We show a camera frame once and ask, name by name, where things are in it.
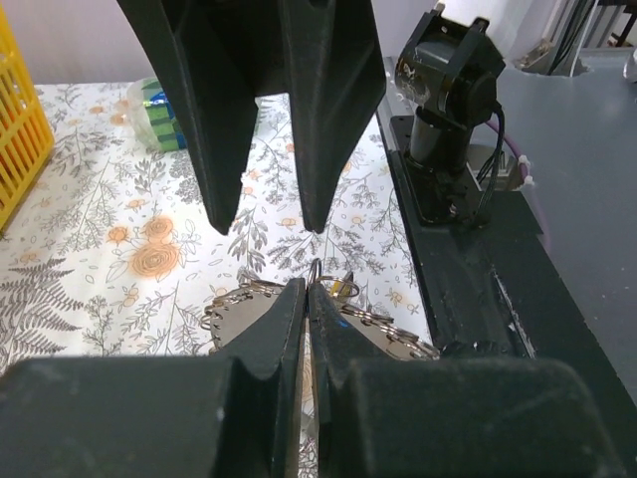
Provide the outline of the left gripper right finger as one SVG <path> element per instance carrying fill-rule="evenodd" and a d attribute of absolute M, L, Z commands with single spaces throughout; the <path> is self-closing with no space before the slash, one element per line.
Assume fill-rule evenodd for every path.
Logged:
<path fill-rule="evenodd" d="M 618 477 L 578 375 L 554 360 L 400 360 L 308 290 L 322 477 Z"/>

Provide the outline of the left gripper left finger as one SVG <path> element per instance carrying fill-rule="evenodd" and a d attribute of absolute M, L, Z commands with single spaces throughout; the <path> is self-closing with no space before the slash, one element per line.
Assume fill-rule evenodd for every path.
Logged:
<path fill-rule="evenodd" d="M 31 358 L 1 379 L 5 477 L 294 477 L 306 285 L 211 356 Z"/>

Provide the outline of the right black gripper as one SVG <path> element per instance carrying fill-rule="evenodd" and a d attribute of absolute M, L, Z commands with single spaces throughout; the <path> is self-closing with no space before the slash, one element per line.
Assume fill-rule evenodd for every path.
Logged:
<path fill-rule="evenodd" d="M 185 135 L 210 224 L 235 219 L 255 97 L 290 96 L 304 225 L 321 233 L 385 94 L 369 1 L 120 1 Z"/>

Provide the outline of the metal keyring disc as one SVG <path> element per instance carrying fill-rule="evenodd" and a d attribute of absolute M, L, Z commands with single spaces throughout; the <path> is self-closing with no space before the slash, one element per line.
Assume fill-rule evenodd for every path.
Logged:
<path fill-rule="evenodd" d="M 348 272 L 343 277 L 351 277 Z M 318 282 L 326 289 L 337 310 L 336 322 L 349 326 L 362 333 L 370 342 L 394 359 L 435 360 L 440 352 L 423 342 L 410 332 L 394 325 L 394 320 L 386 315 L 363 310 L 353 303 L 353 299 L 334 299 L 329 290 L 338 277 L 322 272 L 320 259 L 314 259 L 311 265 L 310 281 Z M 236 339 L 248 327 L 252 326 L 274 305 L 285 286 L 261 279 L 245 279 L 238 288 L 215 298 L 204 308 L 200 327 L 209 332 L 212 346 L 210 354 L 219 352 Z"/>

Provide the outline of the yellow tag with key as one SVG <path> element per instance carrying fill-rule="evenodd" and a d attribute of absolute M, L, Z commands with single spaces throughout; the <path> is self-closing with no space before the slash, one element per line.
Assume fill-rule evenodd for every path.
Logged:
<path fill-rule="evenodd" d="M 343 277 L 334 281 L 329 294 L 338 300 L 347 300 L 359 294 L 358 286 L 351 277 Z"/>

